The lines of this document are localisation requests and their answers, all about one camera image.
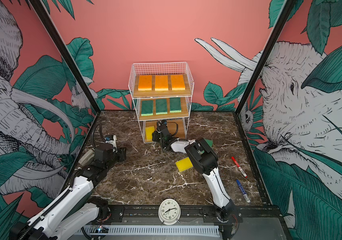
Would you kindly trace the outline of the orange sponge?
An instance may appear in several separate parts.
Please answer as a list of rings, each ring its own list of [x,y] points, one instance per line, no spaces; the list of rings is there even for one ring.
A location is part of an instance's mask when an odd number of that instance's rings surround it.
[[[186,89],[184,75],[170,76],[172,91],[184,91]]]
[[[138,91],[152,91],[152,75],[140,75]]]
[[[168,75],[155,76],[155,91],[168,91]]]

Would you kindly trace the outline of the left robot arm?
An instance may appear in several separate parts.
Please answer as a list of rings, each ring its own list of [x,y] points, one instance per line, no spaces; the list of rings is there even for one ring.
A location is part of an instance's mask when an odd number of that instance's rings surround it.
[[[45,209],[26,223],[18,222],[9,231],[11,240],[67,240],[87,223],[105,222],[111,217],[108,201],[92,197],[92,191],[118,163],[126,159],[126,148],[116,146],[115,135],[102,133],[96,145],[91,137],[94,155],[74,172],[67,188]]]

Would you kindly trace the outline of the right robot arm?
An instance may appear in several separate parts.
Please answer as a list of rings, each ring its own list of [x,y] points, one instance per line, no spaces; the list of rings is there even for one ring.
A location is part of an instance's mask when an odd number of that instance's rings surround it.
[[[235,204],[221,180],[218,156],[208,142],[202,137],[195,140],[177,138],[175,133],[171,134],[168,130],[167,121],[156,123],[152,141],[160,143],[165,151],[188,155],[194,169],[204,177],[209,186],[217,218],[222,222],[227,221],[235,210]]]

